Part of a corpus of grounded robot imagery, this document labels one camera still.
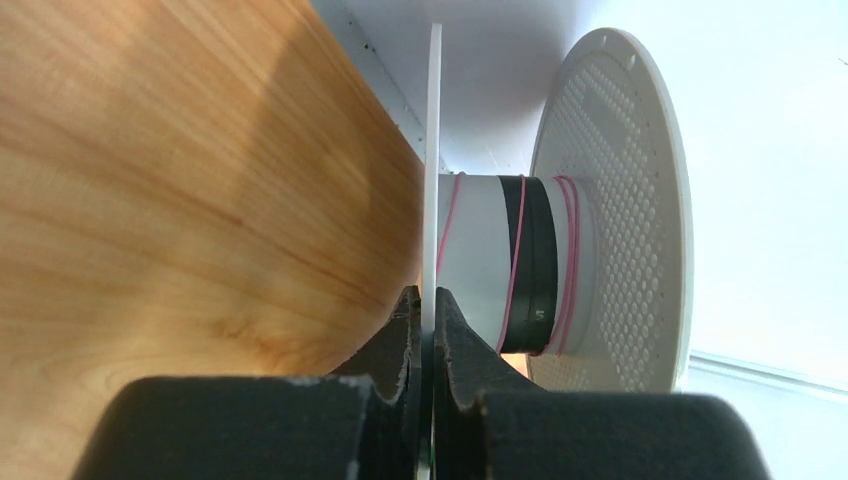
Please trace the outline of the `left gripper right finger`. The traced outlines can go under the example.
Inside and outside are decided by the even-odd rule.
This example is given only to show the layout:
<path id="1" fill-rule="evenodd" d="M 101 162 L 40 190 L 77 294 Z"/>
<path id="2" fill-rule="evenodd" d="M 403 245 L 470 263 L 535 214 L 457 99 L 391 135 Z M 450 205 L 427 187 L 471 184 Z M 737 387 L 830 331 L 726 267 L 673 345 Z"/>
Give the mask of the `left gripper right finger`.
<path id="1" fill-rule="evenodd" d="M 522 376 L 436 294 L 439 479 L 765 479 L 741 417 L 690 394 L 553 392 Z"/>

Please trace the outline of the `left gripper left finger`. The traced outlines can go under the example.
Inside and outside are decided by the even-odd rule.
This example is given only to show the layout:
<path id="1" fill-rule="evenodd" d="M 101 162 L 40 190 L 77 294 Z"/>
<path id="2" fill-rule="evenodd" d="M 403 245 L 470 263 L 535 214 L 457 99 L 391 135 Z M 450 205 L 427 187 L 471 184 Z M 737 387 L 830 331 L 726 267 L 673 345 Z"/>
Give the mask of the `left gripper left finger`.
<path id="1" fill-rule="evenodd" d="M 152 376 L 105 408 L 76 479 L 412 479 L 420 296 L 325 376 Z"/>

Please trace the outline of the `grey filament spool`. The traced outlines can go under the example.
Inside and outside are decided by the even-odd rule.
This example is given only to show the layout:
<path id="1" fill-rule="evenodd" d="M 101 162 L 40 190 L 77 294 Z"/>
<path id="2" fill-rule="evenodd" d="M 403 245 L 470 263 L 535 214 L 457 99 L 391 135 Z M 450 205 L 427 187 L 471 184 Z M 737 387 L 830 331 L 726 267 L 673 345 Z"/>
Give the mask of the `grey filament spool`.
<path id="1" fill-rule="evenodd" d="M 421 294 L 436 327 L 441 33 L 430 47 Z M 528 177 L 572 178 L 590 204 L 594 290 L 571 353 L 517 353 L 548 390 L 669 393 L 689 358 L 693 295 L 685 153 L 660 70 L 632 34 L 599 28 L 567 53 L 545 102 Z"/>

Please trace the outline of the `pink rubber band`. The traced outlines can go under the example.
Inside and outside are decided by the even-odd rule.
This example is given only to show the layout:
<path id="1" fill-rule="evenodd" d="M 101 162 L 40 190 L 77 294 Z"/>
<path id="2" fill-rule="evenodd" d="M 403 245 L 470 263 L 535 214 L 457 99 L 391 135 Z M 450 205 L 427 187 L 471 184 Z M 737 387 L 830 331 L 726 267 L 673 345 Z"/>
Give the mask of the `pink rubber band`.
<path id="1" fill-rule="evenodd" d="M 579 346 L 594 290 L 590 204 L 570 177 L 442 175 L 437 286 L 502 354 Z"/>

